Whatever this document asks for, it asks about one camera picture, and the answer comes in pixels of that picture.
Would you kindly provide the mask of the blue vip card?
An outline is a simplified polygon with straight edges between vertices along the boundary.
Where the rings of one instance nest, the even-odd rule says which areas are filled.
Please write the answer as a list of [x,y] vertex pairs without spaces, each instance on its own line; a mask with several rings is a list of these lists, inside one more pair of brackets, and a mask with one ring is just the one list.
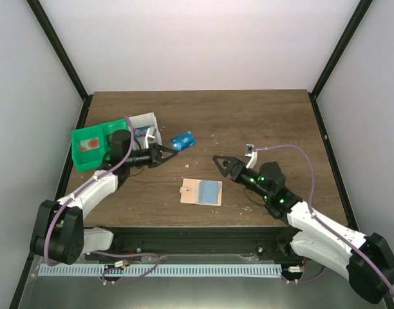
[[171,139],[171,145],[176,151],[183,151],[189,147],[196,145],[193,134],[190,131],[182,133]]

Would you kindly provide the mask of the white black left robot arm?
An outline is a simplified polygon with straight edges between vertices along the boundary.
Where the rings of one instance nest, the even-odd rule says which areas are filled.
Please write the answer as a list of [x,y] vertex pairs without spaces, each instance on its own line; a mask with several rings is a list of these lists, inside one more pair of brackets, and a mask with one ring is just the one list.
[[95,251],[109,260],[122,253],[122,243],[109,229],[85,228],[86,216],[107,196],[117,191],[134,167],[158,167],[178,154],[174,149],[152,143],[135,149],[136,138],[118,130],[108,138],[109,151],[93,176],[78,189],[58,200],[45,200],[38,209],[30,241],[31,253],[46,264],[72,265],[83,254]]

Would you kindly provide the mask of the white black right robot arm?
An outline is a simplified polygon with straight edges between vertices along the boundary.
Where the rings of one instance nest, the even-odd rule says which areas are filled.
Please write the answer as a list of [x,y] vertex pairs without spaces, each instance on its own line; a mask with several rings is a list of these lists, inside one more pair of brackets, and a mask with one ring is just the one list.
[[364,300],[377,304],[394,297],[394,254],[380,234],[365,235],[314,210],[285,185],[277,162],[258,171],[232,156],[213,156],[224,177],[262,197],[267,212],[291,227],[293,235],[277,243],[284,259],[314,260],[345,278]]

